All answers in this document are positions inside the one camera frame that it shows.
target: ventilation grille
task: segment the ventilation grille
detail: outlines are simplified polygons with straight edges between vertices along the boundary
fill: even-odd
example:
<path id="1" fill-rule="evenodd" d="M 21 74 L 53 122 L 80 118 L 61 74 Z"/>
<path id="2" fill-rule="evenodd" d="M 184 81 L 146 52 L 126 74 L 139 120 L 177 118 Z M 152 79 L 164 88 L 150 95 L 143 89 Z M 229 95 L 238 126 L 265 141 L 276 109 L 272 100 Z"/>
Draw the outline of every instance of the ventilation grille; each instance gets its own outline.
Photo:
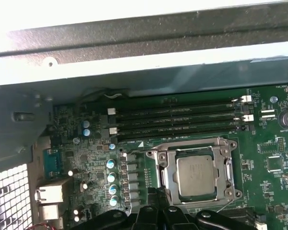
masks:
<path id="1" fill-rule="evenodd" d="M 0 172 L 0 230 L 32 226 L 27 165 Z"/>

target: cable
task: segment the cable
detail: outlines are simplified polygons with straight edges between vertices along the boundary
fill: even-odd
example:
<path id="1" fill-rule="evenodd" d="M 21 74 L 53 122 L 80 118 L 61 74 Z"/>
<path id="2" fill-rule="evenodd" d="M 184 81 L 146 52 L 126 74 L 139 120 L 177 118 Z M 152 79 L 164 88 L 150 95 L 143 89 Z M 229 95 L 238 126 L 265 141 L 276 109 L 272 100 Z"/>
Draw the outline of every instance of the cable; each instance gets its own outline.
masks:
<path id="1" fill-rule="evenodd" d="M 75 103 L 75 111 L 76 114 L 79 114 L 80 112 L 80 106 L 85 101 L 97 101 L 102 96 L 105 96 L 109 99 L 115 99 L 117 97 L 127 97 L 127 92 L 129 89 L 109 89 L 109 88 L 87 88 L 85 89 L 79 98 L 77 99 Z"/>
<path id="2" fill-rule="evenodd" d="M 50 225 L 47 224 L 47 223 L 35 224 L 35 225 L 33 225 L 33 226 L 25 229 L 25 230 L 32 230 L 32 229 L 35 229 L 36 227 L 39 227 L 39 226 L 44 226 L 44 227 L 46 227 L 47 229 L 50 228 L 51 230 L 57 230 L 55 227 L 50 226 Z"/>
<path id="3" fill-rule="evenodd" d="M 227 204 L 225 204 L 223 207 L 221 207 L 218 211 L 216 212 L 220 212 L 222 211 L 223 209 L 225 209 L 228 205 L 230 205 L 231 203 L 233 203 L 235 201 L 235 199 L 231 200 L 230 202 L 228 202 Z"/>

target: cpu socket lever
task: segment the cpu socket lever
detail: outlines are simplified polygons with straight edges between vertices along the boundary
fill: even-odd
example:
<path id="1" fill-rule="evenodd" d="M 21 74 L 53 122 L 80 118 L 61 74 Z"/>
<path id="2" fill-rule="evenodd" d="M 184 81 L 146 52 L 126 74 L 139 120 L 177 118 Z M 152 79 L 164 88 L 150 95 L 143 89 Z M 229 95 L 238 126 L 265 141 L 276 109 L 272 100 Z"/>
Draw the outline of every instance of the cpu socket lever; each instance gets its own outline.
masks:
<path id="1" fill-rule="evenodd" d="M 179 208 L 226 206 L 243 197 L 235 189 L 231 152 L 237 142 L 207 138 L 167 142 L 146 152 L 156 162 L 158 186 Z"/>

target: ram slot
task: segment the ram slot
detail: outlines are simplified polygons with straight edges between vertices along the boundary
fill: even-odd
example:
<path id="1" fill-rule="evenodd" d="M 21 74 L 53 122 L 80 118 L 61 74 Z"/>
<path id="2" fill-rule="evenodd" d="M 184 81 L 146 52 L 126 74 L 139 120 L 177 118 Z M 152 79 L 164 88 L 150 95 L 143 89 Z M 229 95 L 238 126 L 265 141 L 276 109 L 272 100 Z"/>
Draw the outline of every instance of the ram slot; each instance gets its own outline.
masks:
<path id="1" fill-rule="evenodd" d="M 244 131 L 248 129 L 248 125 L 215 125 L 214 127 L 189 127 L 182 126 L 180 128 L 175 128 L 172 130 L 159 130 L 155 133 L 150 132 L 139 132 L 139 133 L 121 133 L 117 135 L 118 142 L 128 141 L 128 140 L 137 140 L 143 138 L 157 138 L 157 137 L 177 137 L 181 135 L 197 135 L 197 134 L 206 134 L 206 133 L 221 133 L 221 132 L 230 132 L 230 131 Z"/>
<path id="2" fill-rule="evenodd" d="M 163 104 L 152 104 L 149 105 L 148 108 L 143 109 L 140 108 L 141 111 L 146 110 L 153 110 L 153 109 L 162 109 L 162 108 L 180 108 L 180 107 L 191 107 L 191 106 L 216 106 L 216 105 L 227 105 L 227 104 L 237 104 L 240 103 L 241 99 L 234 99 L 234 98 L 228 98 L 223 100 L 213 100 L 213 101 L 202 101 L 202 102 L 196 102 L 196 103 L 163 103 Z M 131 109 L 129 107 L 127 108 L 120 108 L 121 113 L 133 113 L 138 112 L 139 109 Z"/>
<path id="3" fill-rule="evenodd" d="M 166 118 L 150 118 L 139 119 L 134 121 L 122 122 L 117 124 L 119 132 L 134 130 L 139 128 L 162 128 L 172 127 L 177 125 L 200 125 L 210 124 L 215 122 L 234 121 L 235 114 L 217 114 L 212 113 L 210 115 L 180 115 Z"/>
<path id="4" fill-rule="evenodd" d="M 171 108 L 159 108 L 159 109 L 148 109 L 139 110 L 132 113 L 120 113 L 116 114 L 117 122 L 137 120 L 137 119 L 147 119 L 154 117 L 171 117 L 175 115 L 202 115 L 208 113 L 230 113 L 232 111 L 240 111 L 240 107 L 235 107 L 233 104 L 227 106 L 184 106 L 184 107 L 171 107 Z"/>

